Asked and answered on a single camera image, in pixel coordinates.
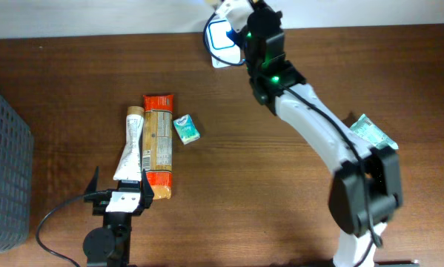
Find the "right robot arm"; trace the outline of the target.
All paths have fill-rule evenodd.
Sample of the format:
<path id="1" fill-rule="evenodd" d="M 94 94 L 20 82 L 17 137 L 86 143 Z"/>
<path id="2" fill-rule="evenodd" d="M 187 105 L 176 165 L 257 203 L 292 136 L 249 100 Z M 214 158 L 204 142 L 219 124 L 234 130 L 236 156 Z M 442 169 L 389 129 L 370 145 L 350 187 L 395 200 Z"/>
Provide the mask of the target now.
<path id="1" fill-rule="evenodd" d="M 333 175 L 328 207 L 339 226 L 330 266 L 375 266 L 382 233 L 403 204 L 396 151 L 357 136 L 320 100 L 285 58 L 282 14 L 249 1 L 240 44 L 256 100 L 287 122 Z"/>

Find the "teal wet wipes pack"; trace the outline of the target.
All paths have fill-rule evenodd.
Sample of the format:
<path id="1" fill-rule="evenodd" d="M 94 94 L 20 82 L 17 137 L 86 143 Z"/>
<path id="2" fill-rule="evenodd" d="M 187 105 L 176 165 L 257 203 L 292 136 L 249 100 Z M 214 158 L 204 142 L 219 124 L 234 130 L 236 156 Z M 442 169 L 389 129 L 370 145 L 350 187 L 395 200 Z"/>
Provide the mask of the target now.
<path id="1" fill-rule="evenodd" d="M 350 129 L 359 137 L 370 142 L 374 147 L 382 149 L 390 147 L 397 151 L 398 144 L 386 133 L 378 128 L 365 114 L 363 114 Z"/>

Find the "orange spaghetti packet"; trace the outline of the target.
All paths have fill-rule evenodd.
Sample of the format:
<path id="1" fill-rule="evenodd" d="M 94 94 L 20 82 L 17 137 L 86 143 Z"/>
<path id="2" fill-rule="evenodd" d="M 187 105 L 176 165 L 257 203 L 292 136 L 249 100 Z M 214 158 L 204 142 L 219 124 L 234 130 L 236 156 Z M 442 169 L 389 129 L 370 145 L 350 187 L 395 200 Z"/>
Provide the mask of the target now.
<path id="1" fill-rule="evenodd" d="M 154 199 L 170 199 L 173 184 L 173 95 L 144 96 L 142 167 Z"/>

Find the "small teal tissue pack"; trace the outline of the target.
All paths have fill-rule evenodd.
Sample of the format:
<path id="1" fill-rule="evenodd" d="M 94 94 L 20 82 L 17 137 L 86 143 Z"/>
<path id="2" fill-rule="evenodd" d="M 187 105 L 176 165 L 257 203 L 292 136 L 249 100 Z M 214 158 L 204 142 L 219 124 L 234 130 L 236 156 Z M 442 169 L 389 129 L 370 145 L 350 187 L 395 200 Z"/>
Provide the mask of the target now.
<path id="1" fill-rule="evenodd" d="M 189 114 L 173 121 L 174 128 L 184 145 L 198 140 L 201 135 Z"/>

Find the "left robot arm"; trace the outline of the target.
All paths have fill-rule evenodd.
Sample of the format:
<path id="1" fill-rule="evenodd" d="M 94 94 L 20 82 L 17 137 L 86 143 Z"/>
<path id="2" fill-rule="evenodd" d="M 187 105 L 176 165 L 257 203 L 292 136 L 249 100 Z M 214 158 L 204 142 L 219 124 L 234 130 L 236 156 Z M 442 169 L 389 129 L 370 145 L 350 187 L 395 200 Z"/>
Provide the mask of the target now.
<path id="1" fill-rule="evenodd" d="M 101 216 L 102 226 L 90 231 L 84 239 L 82 250 L 88 266 L 128 267 L 130 265 L 130 238 L 132 219 L 142 215 L 154 198 L 146 172 L 139 181 L 118 181 L 116 189 L 97 191 L 99 168 L 96 168 L 89 182 L 84 201 L 93 204 L 92 215 Z M 107 211 L 113 193 L 119 193 L 121 200 L 136 203 L 131 212 Z"/>

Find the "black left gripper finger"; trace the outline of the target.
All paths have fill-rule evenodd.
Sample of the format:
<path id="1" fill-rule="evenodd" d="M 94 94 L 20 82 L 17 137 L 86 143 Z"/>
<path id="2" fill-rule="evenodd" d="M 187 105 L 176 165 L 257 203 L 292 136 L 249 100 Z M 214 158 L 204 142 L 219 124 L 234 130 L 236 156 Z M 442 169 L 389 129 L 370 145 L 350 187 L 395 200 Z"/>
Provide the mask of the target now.
<path id="1" fill-rule="evenodd" d="M 153 189 L 150 186 L 150 183 L 148 182 L 147 178 L 147 172 L 145 169 L 142 169 L 142 204 L 144 208 L 150 208 L 153 198 L 154 198 L 154 192 Z"/>
<path id="2" fill-rule="evenodd" d="M 99 166 L 96 166 L 93 176 L 85 189 L 85 194 L 91 194 L 96 192 L 98 179 L 99 179 Z"/>

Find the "white tube with beige cap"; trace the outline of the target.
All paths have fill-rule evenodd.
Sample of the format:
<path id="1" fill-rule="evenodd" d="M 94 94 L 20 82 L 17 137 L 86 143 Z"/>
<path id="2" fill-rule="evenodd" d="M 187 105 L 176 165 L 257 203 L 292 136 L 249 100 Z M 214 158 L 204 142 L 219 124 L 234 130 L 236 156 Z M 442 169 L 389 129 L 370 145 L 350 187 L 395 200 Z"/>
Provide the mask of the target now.
<path id="1" fill-rule="evenodd" d="M 114 180 L 140 181 L 142 175 L 140 139 L 144 125 L 144 108 L 130 106 L 125 119 L 126 141 Z"/>

